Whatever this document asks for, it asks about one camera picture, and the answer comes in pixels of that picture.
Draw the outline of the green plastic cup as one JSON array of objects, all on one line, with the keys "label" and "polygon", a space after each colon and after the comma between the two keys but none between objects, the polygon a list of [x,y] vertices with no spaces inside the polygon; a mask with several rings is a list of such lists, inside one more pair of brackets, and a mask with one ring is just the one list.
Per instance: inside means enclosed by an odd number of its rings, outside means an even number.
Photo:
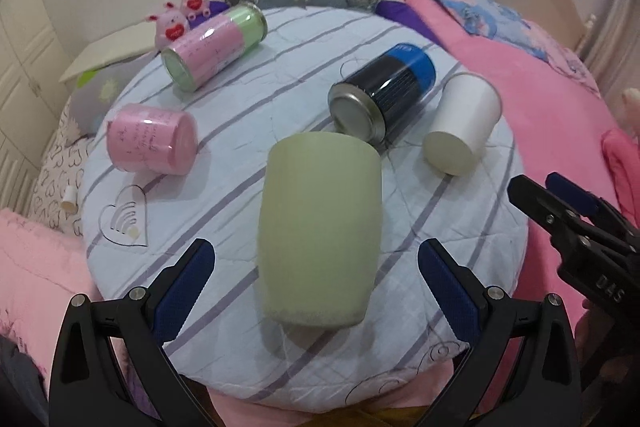
[{"label": "green plastic cup", "polygon": [[360,323],[382,222],[382,164],[373,146],[334,132],[297,133],[273,145],[256,260],[267,317],[316,329]]}]

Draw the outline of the white paper cup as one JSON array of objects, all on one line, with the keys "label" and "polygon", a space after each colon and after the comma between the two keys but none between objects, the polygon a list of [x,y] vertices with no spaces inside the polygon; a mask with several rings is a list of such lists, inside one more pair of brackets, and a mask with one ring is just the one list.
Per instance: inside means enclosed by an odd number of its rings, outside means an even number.
[{"label": "white paper cup", "polygon": [[442,88],[430,129],[424,136],[423,156],[450,176],[471,171],[502,116],[496,88],[484,77],[458,72]]}]

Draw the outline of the pink blanket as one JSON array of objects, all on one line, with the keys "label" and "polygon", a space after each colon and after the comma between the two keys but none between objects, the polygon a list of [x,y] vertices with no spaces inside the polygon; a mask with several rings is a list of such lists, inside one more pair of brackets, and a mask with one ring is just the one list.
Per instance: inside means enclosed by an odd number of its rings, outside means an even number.
[{"label": "pink blanket", "polygon": [[[435,0],[405,2],[451,55],[497,88],[529,178],[544,182],[557,171],[611,204],[617,202],[601,147],[602,135],[617,124],[597,95],[510,44],[469,35]],[[548,234],[538,225],[529,225],[515,295],[537,300],[548,293],[559,294],[575,329],[578,357],[587,360],[608,326],[598,320],[597,330],[590,332],[591,315],[582,304],[584,298],[560,280],[559,263],[560,255]]]}]

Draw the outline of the small white tube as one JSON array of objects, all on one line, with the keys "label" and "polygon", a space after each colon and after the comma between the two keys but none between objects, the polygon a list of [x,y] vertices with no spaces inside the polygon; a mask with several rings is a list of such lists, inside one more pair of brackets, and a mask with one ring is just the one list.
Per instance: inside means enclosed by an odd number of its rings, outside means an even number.
[{"label": "small white tube", "polygon": [[69,213],[70,215],[74,215],[78,211],[77,204],[77,188],[75,185],[68,184],[65,187],[63,192],[63,196],[60,202],[60,208]]}]

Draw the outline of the heart pattern sheet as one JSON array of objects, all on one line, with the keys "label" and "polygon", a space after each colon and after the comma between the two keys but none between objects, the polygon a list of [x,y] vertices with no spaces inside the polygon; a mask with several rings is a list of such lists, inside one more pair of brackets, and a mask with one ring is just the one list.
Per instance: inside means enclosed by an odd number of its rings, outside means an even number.
[{"label": "heart pattern sheet", "polygon": [[67,187],[71,186],[76,191],[81,188],[93,137],[81,138],[72,145],[66,145],[69,110],[70,101],[67,101],[58,121],[58,129],[43,153],[42,168],[32,187],[27,218],[66,235],[81,237],[81,203],[77,201],[75,213],[68,213],[61,208],[61,202]]}]

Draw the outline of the small pink can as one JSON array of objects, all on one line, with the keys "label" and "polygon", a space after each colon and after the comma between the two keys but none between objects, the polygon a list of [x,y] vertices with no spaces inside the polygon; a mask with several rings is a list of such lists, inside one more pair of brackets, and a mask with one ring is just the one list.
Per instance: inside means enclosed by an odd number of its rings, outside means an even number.
[{"label": "small pink can", "polygon": [[198,128],[189,113],[127,104],[107,121],[106,148],[118,170],[185,176],[195,161]]}]

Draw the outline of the blue floral pillow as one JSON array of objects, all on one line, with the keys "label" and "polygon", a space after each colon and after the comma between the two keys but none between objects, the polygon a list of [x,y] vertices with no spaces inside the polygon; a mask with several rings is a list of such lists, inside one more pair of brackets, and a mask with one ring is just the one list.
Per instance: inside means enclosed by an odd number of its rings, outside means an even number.
[{"label": "blue floral pillow", "polygon": [[494,0],[436,1],[469,35],[514,46],[601,98],[596,80],[577,54],[518,11]]}]

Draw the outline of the blue black Cooltime can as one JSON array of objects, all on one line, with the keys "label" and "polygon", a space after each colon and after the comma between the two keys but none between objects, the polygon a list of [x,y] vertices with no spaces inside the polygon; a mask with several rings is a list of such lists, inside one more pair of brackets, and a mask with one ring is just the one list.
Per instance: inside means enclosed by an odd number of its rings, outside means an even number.
[{"label": "blue black Cooltime can", "polygon": [[377,146],[435,81],[431,57],[414,44],[399,43],[334,83],[329,112],[338,130]]}]

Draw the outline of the cream wardrobe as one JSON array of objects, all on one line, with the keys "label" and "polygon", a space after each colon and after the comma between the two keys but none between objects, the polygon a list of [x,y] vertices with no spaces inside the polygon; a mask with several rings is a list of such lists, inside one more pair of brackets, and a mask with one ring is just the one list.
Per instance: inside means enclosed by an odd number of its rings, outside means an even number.
[{"label": "cream wardrobe", "polygon": [[43,0],[1,0],[1,206],[21,215],[70,96],[68,65]]}]

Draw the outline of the grey flower pillow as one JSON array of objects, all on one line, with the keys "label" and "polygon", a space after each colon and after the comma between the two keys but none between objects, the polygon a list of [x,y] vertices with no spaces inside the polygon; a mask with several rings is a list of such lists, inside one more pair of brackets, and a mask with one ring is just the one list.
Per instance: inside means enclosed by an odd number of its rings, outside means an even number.
[{"label": "grey flower pillow", "polygon": [[100,69],[87,70],[80,75],[68,104],[65,129],[67,146],[96,135],[116,98],[154,57],[156,52],[145,53]]}]

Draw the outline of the purple cushion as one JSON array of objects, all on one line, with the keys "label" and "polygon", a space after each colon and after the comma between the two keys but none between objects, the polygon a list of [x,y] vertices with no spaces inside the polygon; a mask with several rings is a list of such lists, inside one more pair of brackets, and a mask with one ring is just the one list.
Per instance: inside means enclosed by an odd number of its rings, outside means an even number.
[{"label": "purple cushion", "polygon": [[[208,2],[208,8],[213,15],[216,15],[224,12],[226,9],[229,9],[230,5],[224,1],[210,0]],[[397,0],[383,0],[376,6],[375,14],[385,18],[392,18],[394,20],[398,16],[401,16],[402,13],[405,13],[407,9],[408,5],[406,5],[405,2]]]}]

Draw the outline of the pink green tin can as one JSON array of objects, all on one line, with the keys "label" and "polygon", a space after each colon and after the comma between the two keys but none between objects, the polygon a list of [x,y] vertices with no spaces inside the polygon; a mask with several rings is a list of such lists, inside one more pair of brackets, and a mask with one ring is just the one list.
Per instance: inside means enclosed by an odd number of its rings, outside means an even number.
[{"label": "pink green tin can", "polygon": [[240,3],[217,14],[160,52],[174,85],[194,92],[266,38],[268,24],[256,5]]}]

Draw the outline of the white bedside table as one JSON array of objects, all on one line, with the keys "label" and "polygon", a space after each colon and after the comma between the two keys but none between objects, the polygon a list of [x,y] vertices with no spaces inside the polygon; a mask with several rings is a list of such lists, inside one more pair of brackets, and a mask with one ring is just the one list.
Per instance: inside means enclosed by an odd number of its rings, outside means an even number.
[{"label": "white bedside table", "polygon": [[100,69],[155,49],[155,25],[141,22],[89,43],[63,72],[59,83],[75,80],[87,70]]}]

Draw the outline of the pink pig plush front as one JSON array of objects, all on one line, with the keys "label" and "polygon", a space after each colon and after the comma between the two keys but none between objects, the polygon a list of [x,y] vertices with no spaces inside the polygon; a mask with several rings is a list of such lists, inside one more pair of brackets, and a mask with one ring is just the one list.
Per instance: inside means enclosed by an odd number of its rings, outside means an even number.
[{"label": "pink pig plush front", "polygon": [[155,24],[155,49],[161,51],[190,31],[190,24],[183,12],[175,3],[166,1],[163,11],[145,17],[149,23]]}]

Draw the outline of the pink pig plush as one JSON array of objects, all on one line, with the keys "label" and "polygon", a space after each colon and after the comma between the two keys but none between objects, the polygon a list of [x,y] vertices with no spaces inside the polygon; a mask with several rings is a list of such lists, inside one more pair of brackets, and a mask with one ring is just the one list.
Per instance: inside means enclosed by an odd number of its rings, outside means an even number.
[{"label": "pink pig plush", "polygon": [[175,3],[166,1],[163,11],[145,17],[149,23],[155,24],[155,49],[161,51],[190,31],[190,24],[183,12]]},{"label": "pink pig plush", "polygon": [[180,12],[190,22],[198,16],[209,18],[212,15],[209,9],[209,0],[180,0]]}]

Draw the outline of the pink pig plush rear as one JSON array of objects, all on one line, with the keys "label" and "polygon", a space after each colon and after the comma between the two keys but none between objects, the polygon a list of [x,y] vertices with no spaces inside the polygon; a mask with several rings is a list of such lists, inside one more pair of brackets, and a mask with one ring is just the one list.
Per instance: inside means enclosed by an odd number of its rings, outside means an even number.
[{"label": "pink pig plush rear", "polygon": [[209,18],[212,15],[209,9],[209,0],[180,0],[180,12],[190,22],[198,16]]}]

